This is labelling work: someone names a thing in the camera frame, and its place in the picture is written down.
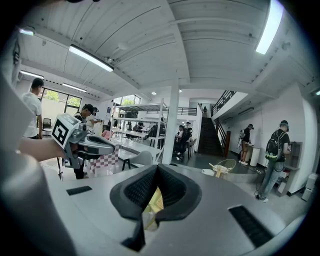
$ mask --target fluorescent light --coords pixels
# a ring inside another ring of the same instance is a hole
[[[277,0],[270,0],[268,19],[256,52],[266,54],[279,28],[284,7]]]
[[[23,29],[23,28],[20,28],[19,32],[22,33],[22,34],[29,35],[29,36],[33,36],[35,34],[32,30]]]
[[[250,111],[254,110],[255,108],[254,107],[249,107],[247,108],[246,110],[240,112],[238,115],[241,116],[241,115],[244,115],[246,113],[249,113]]]
[[[107,63],[105,63],[104,61],[102,61],[101,59],[98,59],[97,57],[93,56],[92,54],[90,54],[89,52],[71,44],[69,47],[69,51],[81,56],[82,58],[85,58],[86,60],[98,65],[99,67],[105,69],[106,71],[112,72],[114,70],[114,68],[110,65],[108,65]]]
[[[42,75],[34,74],[34,73],[23,71],[23,70],[20,70],[20,73],[24,74],[24,75],[32,76],[32,77],[35,77],[35,78],[45,79]]]
[[[72,88],[72,89],[76,89],[76,90],[78,90],[78,91],[80,91],[80,92],[84,92],[84,93],[87,92],[87,91],[84,90],[84,89],[80,89],[80,88],[78,88],[78,87],[72,86],[72,85],[67,84],[67,83],[63,83],[62,85],[63,85],[63,86],[66,86],[66,87],[69,87],[69,88]]]

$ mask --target sneaker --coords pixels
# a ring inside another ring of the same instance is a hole
[[[266,198],[266,199],[264,199],[264,200],[260,200],[260,199],[259,199],[259,201],[260,201],[260,202],[263,202],[263,203],[266,203],[266,202],[268,202],[269,200],[268,200],[268,198]]]

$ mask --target white ceiling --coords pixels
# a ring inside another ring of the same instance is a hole
[[[84,0],[37,6],[23,21],[36,34],[21,35],[22,69],[58,84],[68,81],[102,100],[173,83],[182,91],[233,90],[274,98],[273,88],[286,87],[293,70],[304,67],[305,84],[316,70],[305,45],[296,43],[301,34],[287,13],[267,53],[255,51],[267,9],[267,0]],[[284,40],[291,42],[290,53],[281,50]],[[115,59],[114,72],[69,52],[70,44],[102,60]]]

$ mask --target staircase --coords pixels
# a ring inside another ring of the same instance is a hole
[[[223,151],[219,137],[211,118],[202,117],[198,153],[222,156]]]

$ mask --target checkered cloth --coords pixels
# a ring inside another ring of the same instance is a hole
[[[101,155],[98,159],[90,159],[90,169],[95,172],[95,169],[115,165],[118,162],[119,145],[115,145],[115,150],[112,154]]]

